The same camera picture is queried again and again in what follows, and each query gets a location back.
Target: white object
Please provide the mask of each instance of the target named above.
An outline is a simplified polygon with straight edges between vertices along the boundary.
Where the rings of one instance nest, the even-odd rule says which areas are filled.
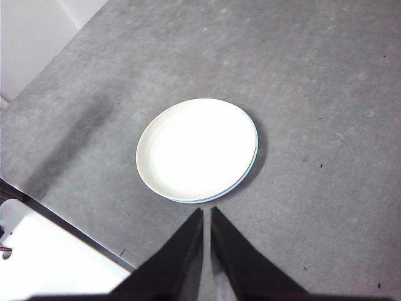
[[[107,0],[58,0],[58,2],[80,30]]]
[[[193,99],[148,125],[138,142],[137,169],[157,194],[203,203],[236,187],[257,149],[258,134],[246,112],[223,100]]]
[[[13,249],[7,260],[0,257],[0,300],[108,293],[129,276],[129,271],[17,199],[0,208],[5,231],[0,242]]]

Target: white plate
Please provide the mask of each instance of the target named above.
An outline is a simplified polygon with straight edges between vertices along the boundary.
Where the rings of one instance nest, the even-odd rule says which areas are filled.
[[[202,203],[236,187],[258,150],[251,118],[223,100],[200,98],[159,114],[137,146],[137,169],[155,193],[181,203]]]

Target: white wall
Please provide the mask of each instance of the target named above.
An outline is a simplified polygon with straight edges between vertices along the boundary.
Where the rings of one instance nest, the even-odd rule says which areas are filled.
[[[106,1],[1,0],[1,96],[12,102]]]

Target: plate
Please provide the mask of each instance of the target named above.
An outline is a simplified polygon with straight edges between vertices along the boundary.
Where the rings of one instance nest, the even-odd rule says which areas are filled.
[[[239,107],[212,98],[178,103],[144,130],[137,169],[155,193],[181,203],[203,203],[234,189],[251,169],[258,133]]]

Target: plate rim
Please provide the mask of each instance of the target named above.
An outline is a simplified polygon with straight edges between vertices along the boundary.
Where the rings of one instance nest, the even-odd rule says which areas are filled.
[[[207,197],[207,198],[202,198],[202,199],[193,199],[193,200],[174,199],[174,198],[168,197],[168,196],[166,196],[165,194],[162,194],[162,193],[160,193],[160,192],[158,192],[158,191],[155,191],[153,188],[151,188],[151,187],[148,185],[148,183],[147,183],[147,182],[145,181],[145,179],[142,177],[141,172],[140,172],[140,169],[138,168],[138,148],[139,148],[140,142],[141,142],[141,140],[142,140],[142,137],[143,137],[143,135],[146,133],[147,129],[159,118],[159,116],[161,116],[162,114],[166,113],[167,111],[169,111],[170,109],[173,109],[174,107],[176,107],[176,106],[178,106],[178,105],[181,105],[181,104],[186,103],[186,102],[191,102],[191,101],[194,101],[194,100],[218,100],[218,101],[220,101],[220,102],[226,102],[226,103],[228,103],[228,104],[230,104],[230,105],[234,105],[234,104],[231,103],[231,102],[227,102],[227,101],[225,101],[225,100],[221,100],[221,99],[217,99],[217,98],[194,98],[194,99],[185,100],[185,101],[183,101],[183,102],[179,102],[179,103],[177,103],[177,104],[175,104],[175,105],[172,105],[171,107],[169,107],[169,108],[163,110],[162,112],[160,112],[155,118],[153,118],[153,120],[148,124],[148,126],[146,126],[146,128],[143,130],[143,132],[142,132],[142,134],[141,134],[141,136],[140,136],[140,138],[139,138],[139,140],[138,140],[137,148],[136,148],[136,151],[135,151],[135,165],[136,165],[136,167],[137,167],[137,171],[138,171],[138,173],[139,173],[139,176],[140,176],[142,182],[145,183],[145,185],[146,185],[151,191],[153,191],[154,193],[158,194],[159,196],[162,196],[163,198],[169,199],[170,201],[173,201],[173,202],[176,202],[176,203],[181,203],[181,204],[200,204],[200,203],[206,203],[206,202],[209,202],[209,201],[213,201],[214,199],[217,199],[217,198],[219,198],[219,197],[222,197],[223,195],[225,195],[225,194],[229,193],[230,191],[232,191],[232,190],[233,190],[235,187],[237,187],[237,186],[244,180],[244,178],[249,174],[249,171],[251,170],[251,168],[252,168],[252,166],[253,166],[253,164],[254,164],[254,162],[255,162],[255,160],[256,160],[256,155],[257,155],[257,153],[258,153],[258,146],[259,146],[258,130],[256,129],[255,123],[253,122],[252,118],[251,118],[251,117],[248,115],[248,113],[245,112],[242,108],[238,107],[237,105],[234,105],[234,106],[236,106],[237,108],[239,108],[239,109],[243,112],[243,114],[245,114],[245,116],[249,119],[249,121],[251,121],[252,127],[253,127],[253,129],[254,129],[254,135],[255,135],[254,154],[253,154],[253,157],[252,157],[252,159],[251,159],[251,162],[249,163],[247,169],[244,171],[244,173],[242,174],[242,176],[241,176],[233,185],[231,185],[231,186],[228,187],[227,189],[225,189],[225,190],[223,190],[223,191],[221,191],[221,192],[219,192],[219,193],[217,193],[217,194],[215,194],[215,195],[213,195],[213,196],[209,196],[209,197]]]

